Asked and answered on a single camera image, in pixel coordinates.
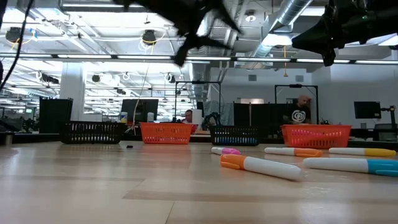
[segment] orange marker cap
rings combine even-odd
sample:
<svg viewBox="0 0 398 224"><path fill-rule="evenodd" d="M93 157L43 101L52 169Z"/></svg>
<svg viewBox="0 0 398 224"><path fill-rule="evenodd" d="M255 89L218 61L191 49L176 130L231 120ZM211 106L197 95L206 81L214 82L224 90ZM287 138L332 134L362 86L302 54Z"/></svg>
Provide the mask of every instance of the orange marker cap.
<svg viewBox="0 0 398 224"><path fill-rule="evenodd" d="M323 152L317 149L294 149L294 155L299 157L321 157Z"/></svg>
<svg viewBox="0 0 398 224"><path fill-rule="evenodd" d="M220 164L222 167L231 169L244 169L244 160L246 156L223 154L220 156Z"/></svg>

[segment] plastic basket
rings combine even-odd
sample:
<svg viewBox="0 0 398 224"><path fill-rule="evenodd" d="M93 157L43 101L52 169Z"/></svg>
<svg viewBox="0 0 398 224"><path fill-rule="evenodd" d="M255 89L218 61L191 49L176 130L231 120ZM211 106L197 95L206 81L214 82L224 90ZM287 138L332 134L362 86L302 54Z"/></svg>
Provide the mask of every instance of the plastic basket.
<svg viewBox="0 0 398 224"><path fill-rule="evenodd" d="M68 121L61 128L61 142L65 144L117 144L125 124L91 121Z"/></svg>
<svg viewBox="0 0 398 224"><path fill-rule="evenodd" d="M239 126L210 126L211 143L215 146L257 146L259 129Z"/></svg>
<svg viewBox="0 0 398 224"><path fill-rule="evenodd" d="M141 123L142 141L146 144L188 144L192 124Z"/></svg>
<svg viewBox="0 0 398 224"><path fill-rule="evenodd" d="M350 125L287 124L282 126L286 146L315 149L347 147L350 131Z"/></svg>

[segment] graphic t-shirt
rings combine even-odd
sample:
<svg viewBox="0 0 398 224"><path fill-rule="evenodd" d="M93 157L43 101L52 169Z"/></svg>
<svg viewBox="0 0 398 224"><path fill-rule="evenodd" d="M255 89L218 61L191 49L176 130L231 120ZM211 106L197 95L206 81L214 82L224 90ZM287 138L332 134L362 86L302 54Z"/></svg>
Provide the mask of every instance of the graphic t-shirt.
<svg viewBox="0 0 398 224"><path fill-rule="evenodd" d="M284 115L288 116L289 120L294 123L305 123L306 119L311 119L309 108L306 106L299 107L297 104L289 106Z"/></svg>

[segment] blue marker cap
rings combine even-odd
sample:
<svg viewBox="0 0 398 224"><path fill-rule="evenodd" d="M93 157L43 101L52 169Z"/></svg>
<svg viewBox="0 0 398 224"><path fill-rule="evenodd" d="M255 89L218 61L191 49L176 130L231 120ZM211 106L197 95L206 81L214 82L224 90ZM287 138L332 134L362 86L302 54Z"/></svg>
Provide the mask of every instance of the blue marker cap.
<svg viewBox="0 0 398 224"><path fill-rule="evenodd" d="M387 159L368 159L370 174L398 177L398 161Z"/></svg>

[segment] table surface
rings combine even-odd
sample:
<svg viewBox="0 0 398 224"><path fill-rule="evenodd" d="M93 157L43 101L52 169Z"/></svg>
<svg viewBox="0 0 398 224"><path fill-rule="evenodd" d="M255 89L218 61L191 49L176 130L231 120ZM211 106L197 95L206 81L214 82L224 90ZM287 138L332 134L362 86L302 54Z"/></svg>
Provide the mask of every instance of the table surface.
<svg viewBox="0 0 398 224"><path fill-rule="evenodd" d="M398 178L306 169L264 147L236 148L305 180L220 167L208 143L0 147L0 223L397 223Z"/></svg>

